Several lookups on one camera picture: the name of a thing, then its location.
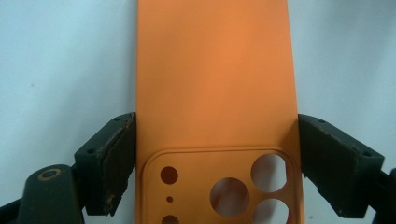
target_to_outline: large circular hole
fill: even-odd
[[[251,180],[265,192],[274,192],[286,184],[285,161],[276,154],[266,154],[254,161],[251,167]]]
[[[172,166],[166,166],[161,170],[161,180],[165,184],[175,184],[177,181],[178,174],[177,170]]]
[[[219,180],[210,191],[213,209],[223,217],[236,217],[248,207],[248,189],[235,178]]]
[[[178,224],[178,219],[174,216],[166,216],[163,218],[161,224]]]
[[[259,203],[254,210],[254,224],[282,224],[289,218],[289,208],[280,200],[268,199]]]

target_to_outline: clamp jaw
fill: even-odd
[[[302,170],[340,217],[396,223],[396,169],[384,157],[330,123],[299,115]],[[114,216],[135,167],[135,113],[109,121],[75,154],[76,163],[33,173],[21,199],[0,208],[0,223],[84,223],[88,215]]]

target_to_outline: orange plastic surface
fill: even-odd
[[[251,223],[271,198],[304,223],[287,1],[138,0],[137,29],[136,223]],[[266,154],[286,164],[275,192],[252,182]],[[210,202],[226,177],[248,193],[233,217]]]

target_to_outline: small circular hole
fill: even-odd
[[[161,224],[178,224],[178,219],[174,216],[166,216],[163,218]]]
[[[170,196],[169,196],[169,197],[166,197],[166,201],[169,202],[169,203],[172,203],[172,202],[173,202],[173,198],[170,197]]]
[[[161,180],[165,184],[175,184],[177,181],[178,174],[177,170],[173,168],[172,166],[166,166],[161,170]]]
[[[363,152],[363,156],[365,157],[371,157],[372,155],[369,152]]]
[[[93,154],[93,153],[95,153],[95,152],[96,152],[96,149],[95,149],[95,148],[90,148],[90,149],[87,150],[87,153],[88,153],[88,154]]]

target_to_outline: orange phone case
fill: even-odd
[[[138,0],[136,223],[253,223],[272,199],[304,223],[287,6]]]

